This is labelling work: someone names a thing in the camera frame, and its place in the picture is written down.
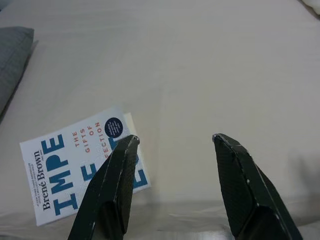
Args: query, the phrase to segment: book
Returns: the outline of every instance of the book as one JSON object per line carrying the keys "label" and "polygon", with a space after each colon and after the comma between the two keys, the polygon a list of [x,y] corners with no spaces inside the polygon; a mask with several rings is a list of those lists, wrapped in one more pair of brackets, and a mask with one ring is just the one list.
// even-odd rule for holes
{"label": "book", "polygon": [[[77,213],[94,174],[117,141],[135,134],[131,114],[110,108],[50,134],[20,143],[36,225]],[[140,146],[133,192],[150,187]]]}

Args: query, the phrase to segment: bed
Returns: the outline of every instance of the bed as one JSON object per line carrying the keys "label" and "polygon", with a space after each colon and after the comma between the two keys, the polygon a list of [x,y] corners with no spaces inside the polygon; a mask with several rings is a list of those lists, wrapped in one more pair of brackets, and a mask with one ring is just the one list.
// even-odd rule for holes
{"label": "bed", "polygon": [[320,21],[299,1],[13,0],[7,26],[36,46],[0,124],[0,235],[67,238],[75,216],[36,226],[19,143],[112,106],[152,185],[127,239],[228,229],[213,133],[250,151],[297,225],[320,220]]}

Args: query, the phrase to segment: white bed sheet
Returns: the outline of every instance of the white bed sheet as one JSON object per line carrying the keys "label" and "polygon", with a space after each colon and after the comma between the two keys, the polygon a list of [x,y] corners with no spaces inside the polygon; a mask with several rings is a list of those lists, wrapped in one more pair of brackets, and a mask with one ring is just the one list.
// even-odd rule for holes
{"label": "white bed sheet", "polygon": [[19,142],[114,105],[152,184],[132,236],[228,226],[213,133],[249,149],[297,224],[319,219],[320,21],[300,2],[14,0],[0,27],[15,25],[39,42],[0,124],[0,234],[68,236],[74,216],[36,227]]}

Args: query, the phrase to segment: navy blue circle sticker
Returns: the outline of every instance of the navy blue circle sticker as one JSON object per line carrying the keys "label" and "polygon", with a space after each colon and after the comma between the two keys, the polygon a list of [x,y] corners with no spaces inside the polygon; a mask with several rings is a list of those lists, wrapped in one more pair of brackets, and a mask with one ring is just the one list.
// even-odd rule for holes
{"label": "navy blue circle sticker", "polygon": [[118,118],[112,117],[106,121],[104,131],[109,138],[115,139],[121,136],[124,131],[124,126]]}

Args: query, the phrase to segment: gray pillow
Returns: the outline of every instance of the gray pillow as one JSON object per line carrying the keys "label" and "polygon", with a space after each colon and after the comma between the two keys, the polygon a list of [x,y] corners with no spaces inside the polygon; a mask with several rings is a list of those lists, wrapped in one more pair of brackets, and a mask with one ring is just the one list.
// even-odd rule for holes
{"label": "gray pillow", "polygon": [[31,28],[0,28],[0,114],[24,72],[33,40]]}

